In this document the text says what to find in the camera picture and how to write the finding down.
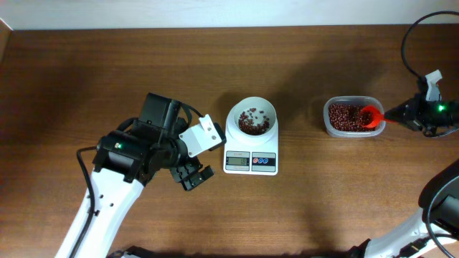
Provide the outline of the orange measuring scoop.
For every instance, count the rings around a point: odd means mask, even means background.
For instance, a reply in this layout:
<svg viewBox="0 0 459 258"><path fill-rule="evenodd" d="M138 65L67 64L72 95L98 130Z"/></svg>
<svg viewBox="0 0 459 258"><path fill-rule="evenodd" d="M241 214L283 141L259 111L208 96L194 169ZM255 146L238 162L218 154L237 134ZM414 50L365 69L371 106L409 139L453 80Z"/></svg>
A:
<svg viewBox="0 0 459 258"><path fill-rule="evenodd" d="M381 122L395 123L394 120L386 118L385 114L373 105L364 106L360 110L358 118L360 126L363 128L375 128Z"/></svg>

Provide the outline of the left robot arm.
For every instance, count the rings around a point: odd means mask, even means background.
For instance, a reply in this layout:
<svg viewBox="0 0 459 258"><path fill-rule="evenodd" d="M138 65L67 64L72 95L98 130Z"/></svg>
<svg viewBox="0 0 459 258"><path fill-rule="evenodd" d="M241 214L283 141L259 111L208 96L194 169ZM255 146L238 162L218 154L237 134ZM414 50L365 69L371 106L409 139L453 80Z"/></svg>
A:
<svg viewBox="0 0 459 258"><path fill-rule="evenodd" d="M226 143L224 131L209 115L178 100L149 93L140 115L122 122L97 145L93 170L82 166L85 197L58 257L105 257L120 225L145 186L161 169L191 191L213 176L198 155Z"/></svg>

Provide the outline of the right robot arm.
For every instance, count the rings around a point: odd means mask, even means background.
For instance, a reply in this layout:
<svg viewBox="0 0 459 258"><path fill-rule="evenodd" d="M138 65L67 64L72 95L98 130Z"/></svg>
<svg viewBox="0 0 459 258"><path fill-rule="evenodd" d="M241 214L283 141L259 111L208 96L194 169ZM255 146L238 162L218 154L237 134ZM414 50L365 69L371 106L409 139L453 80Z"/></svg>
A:
<svg viewBox="0 0 459 258"><path fill-rule="evenodd" d="M416 94L412 99L387 111L385 118L428 138L447 135L458 129L458 101ZM351 258L421 257L437 248L446 257L445 248L458 241L458 162L455 161L433 177L418 199L419 209L390 233L367 239L345 254Z"/></svg>

